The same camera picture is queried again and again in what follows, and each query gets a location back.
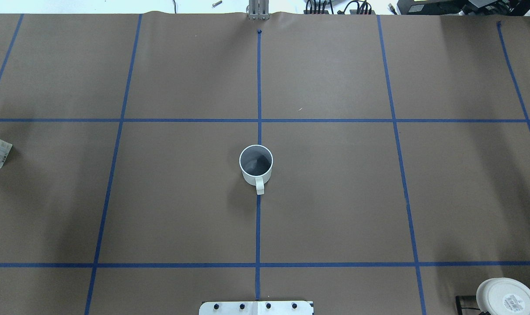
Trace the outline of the white mug with handle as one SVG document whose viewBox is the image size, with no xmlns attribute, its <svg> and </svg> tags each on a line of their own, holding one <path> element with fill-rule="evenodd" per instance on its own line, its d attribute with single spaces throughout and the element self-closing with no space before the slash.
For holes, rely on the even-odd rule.
<svg viewBox="0 0 530 315">
<path fill-rule="evenodd" d="M 255 187 L 257 195 L 263 195 L 272 175 L 272 152 L 262 145 L 250 145 L 242 150 L 238 163 L 245 182 Z"/>
</svg>

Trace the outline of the aluminium frame post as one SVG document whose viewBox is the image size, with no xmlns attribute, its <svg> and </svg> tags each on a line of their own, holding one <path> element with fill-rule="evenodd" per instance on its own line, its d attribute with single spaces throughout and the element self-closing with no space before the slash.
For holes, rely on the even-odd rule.
<svg viewBox="0 0 530 315">
<path fill-rule="evenodd" d="M 269 20 L 269 0 L 249 0 L 247 15 L 249 20 L 253 21 Z"/>
</svg>

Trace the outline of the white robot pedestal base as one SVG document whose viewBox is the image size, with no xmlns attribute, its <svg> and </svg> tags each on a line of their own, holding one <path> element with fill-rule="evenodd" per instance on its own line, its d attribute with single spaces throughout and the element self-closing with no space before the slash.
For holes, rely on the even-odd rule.
<svg viewBox="0 0 530 315">
<path fill-rule="evenodd" d="M 208 301 L 199 315 L 313 315 L 312 301 Z"/>
</svg>

